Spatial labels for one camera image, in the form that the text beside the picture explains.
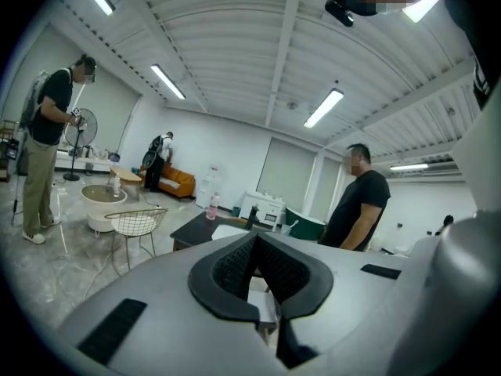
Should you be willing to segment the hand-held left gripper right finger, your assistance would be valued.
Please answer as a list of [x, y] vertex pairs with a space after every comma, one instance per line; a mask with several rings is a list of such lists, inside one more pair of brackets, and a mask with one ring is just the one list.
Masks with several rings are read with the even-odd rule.
[[256, 236], [257, 268], [279, 306], [276, 357], [292, 369], [318, 356], [297, 340], [291, 321], [310, 316], [320, 308], [333, 287], [333, 274], [318, 259], [274, 237]]

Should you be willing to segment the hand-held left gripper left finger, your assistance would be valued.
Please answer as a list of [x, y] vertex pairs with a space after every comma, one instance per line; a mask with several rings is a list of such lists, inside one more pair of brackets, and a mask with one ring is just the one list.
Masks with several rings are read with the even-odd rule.
[[192, 296], [221, 320], [259, 323], [258, 308], [247, 301], [258, 267], [256, 237], [256, 233], [244, 234], [203, 257], [190, 270], [188, 286]]

